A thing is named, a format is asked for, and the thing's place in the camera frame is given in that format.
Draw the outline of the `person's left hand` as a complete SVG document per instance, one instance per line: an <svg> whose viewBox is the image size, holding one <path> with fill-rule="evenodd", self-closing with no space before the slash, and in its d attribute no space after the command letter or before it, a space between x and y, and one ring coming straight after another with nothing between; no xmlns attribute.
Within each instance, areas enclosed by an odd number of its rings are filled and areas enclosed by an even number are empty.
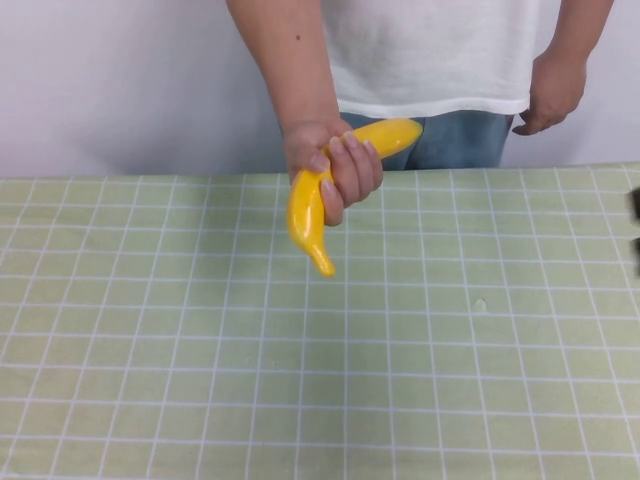
<svg viewBox="0 0 640 480"><path fill-rule="evenodd" d="M563 122L578 107L586 79L585 59L547 48L533 63L529 107L513 132L531 136Z"/></svg>

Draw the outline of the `person's right hand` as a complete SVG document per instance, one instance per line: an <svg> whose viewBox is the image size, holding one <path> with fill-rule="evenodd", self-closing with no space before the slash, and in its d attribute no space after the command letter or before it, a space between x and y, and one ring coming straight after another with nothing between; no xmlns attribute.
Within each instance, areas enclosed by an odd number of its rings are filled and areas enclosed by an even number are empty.
<svg viewBox="0 0 640 480"><path fill-rule="evenodd" d="M380 187L383 168L377 151L369 142L359 142L343 119L296 120L282 133L291 179L300 170L332 175L321 185L327 226L340 225L346 208Z"/></svg>

